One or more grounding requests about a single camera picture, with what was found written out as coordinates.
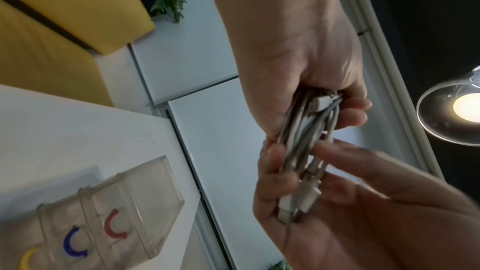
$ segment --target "lamp shade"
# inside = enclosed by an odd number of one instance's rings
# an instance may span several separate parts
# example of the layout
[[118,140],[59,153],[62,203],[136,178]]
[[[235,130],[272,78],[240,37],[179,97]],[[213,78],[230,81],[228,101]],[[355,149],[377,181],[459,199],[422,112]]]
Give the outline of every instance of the lamp shade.
[[418,101],[416,113],[433,136],[459,145],[480,146],[480,66],[427,90]]

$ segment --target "bundle of cables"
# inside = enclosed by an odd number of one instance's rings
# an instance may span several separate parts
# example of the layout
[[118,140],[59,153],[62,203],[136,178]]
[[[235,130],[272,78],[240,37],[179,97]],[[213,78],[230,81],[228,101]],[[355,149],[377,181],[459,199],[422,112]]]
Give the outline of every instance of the bundle of cables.
[[309,156],[321,137],[333,142],[341,101],[337,92],[317,88],[300,87],[293,97],[278,137],[286,147],[280,171],[295,171],[300,179],[296,193],[282,197],[278,203],[278,219],[285,224],[300,213],[308,213],[321,194],[319,187],[328,164],[315,157],[308,163]]

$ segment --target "yellow pillow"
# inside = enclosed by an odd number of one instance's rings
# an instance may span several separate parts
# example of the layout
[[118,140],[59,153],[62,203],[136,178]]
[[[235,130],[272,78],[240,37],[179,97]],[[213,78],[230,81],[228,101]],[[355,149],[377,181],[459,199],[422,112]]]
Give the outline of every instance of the yellow pillow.
[[20,0],[101,54],[155,28],[140,0]]
[[0,84],[113,106],[86,50],[2,0]]

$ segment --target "light bulb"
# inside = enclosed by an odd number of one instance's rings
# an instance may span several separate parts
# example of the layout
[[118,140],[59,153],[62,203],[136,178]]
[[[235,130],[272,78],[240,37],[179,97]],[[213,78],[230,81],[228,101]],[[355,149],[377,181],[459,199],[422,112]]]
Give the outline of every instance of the light bulb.
[[453,103],[453,111],[466,121],[480,123],[480,93],[459,97]]

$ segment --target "dark wall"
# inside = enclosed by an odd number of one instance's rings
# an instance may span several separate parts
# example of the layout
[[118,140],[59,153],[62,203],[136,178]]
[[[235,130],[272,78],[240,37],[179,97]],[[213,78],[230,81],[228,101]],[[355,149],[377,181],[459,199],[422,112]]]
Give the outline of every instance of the dark wall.
[[[480,0],[371,0],[413,103],[480,66]],[[480,202],[480,148],[428,136],[450,184]]]

